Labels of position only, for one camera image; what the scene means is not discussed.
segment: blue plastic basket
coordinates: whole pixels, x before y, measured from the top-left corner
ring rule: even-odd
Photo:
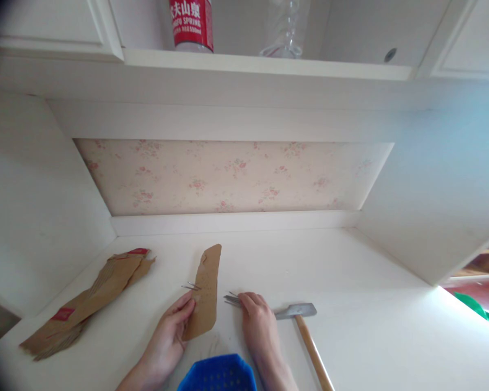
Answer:
[[[257,387],[251,367],[232,354],[194,363],[178,391],[257,391]]]

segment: wooden floor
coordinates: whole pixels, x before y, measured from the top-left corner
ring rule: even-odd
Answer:
[[[460,286],[450,286],[445,289],[451,294],[458,292],[471,296],[485,311],[489,312],[489,281],[460,283]]]

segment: hammer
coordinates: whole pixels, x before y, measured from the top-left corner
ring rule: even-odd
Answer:
[[[277,320],[295,318],[297,325],[299,326],[300,335],[303,337],[304,344],[308,349],[311,362],[314,365],[315,372],[317,372],[317,377],[319,378],[323,391],[333,391],[330,377],[328,376],[326,368],[322,363],[321,356],[317,351],[317,346],[315,346],[315,342],[311,338],[310,330],[308,330],[308,326],[306,326],[306,322],[303,319],[303,317],[313,316],[316,314],[317,310],[312,303],[292,304],[288,306],[287,309],[276,312],[275,318]]]

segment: floral wallpaper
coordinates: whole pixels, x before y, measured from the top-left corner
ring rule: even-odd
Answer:
[[[358,210],[391,143],[75,140],[113,216]]]

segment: red printed label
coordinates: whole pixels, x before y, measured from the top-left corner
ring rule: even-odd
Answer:
[[[174,44],[194,42],[214,51],[209,0],[170,0]]]
[[[132,251],[129,251],[127,254],[141,254],[141,255],[145,255],[146,253],[148,253],[148,250],[147,249],[138,248],[138,249],[134,249]]]
[[[61,320],[68,321],[69,316],[74,312],[74,308],[60,308],[55,316],[51,318],[51,320]]]

